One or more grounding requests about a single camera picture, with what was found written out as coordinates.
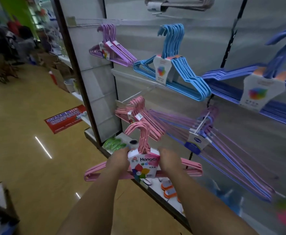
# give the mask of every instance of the hand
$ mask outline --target hand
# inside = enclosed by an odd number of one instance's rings
[[[128,161],[128,151],[130,149],[125,147],[115,151],[108,161],[106,162],[106,169],[108,170],[117,170],[118,173],[127,171],[129,168],[130,162]]]
[[[158,151],[161,156],[159,166],[167,175],[171,172],[182,169],[181,158],[175,152],[162,147],[160,147]]]

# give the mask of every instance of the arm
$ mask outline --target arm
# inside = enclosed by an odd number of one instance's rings
[[[70,211],[57,235],[110,235],[119,177],[129,167],[128,148],[115,151],[99,178]]]
[[[258,234],[219,198],[184,172],[177,154],[167,149],[159,149],[159,152],[161,170],[175,187],[193,234]]]

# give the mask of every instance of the person's left hand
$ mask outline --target person's left hand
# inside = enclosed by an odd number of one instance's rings
[[[106,162],[106,169],[117,170],[118,173],[127,171],[130,165],[128,161],[129,150],[128,147],[125,147],[115,151]]]

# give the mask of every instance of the floor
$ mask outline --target floor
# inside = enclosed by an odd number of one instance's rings
[[[0,83],[0,181],[20,217],[19,235],[55,234],[91,184],[85,170],[106,158],[85,138],[85,122],[58,134],[44,122],[80,105],[77,98],[54,85],[43,67],[25,65],[18,74]],[[114,206],[113,235],[190,234],[132,181],[119,181]]]

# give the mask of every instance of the red floor sticker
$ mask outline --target red floor sticker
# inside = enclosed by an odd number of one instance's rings
[[[44,121],[51,131],[56,134],[78,122],[81,122],[81,114],[85,111],[85,106],[80,105],[51,118],[45,119]]]

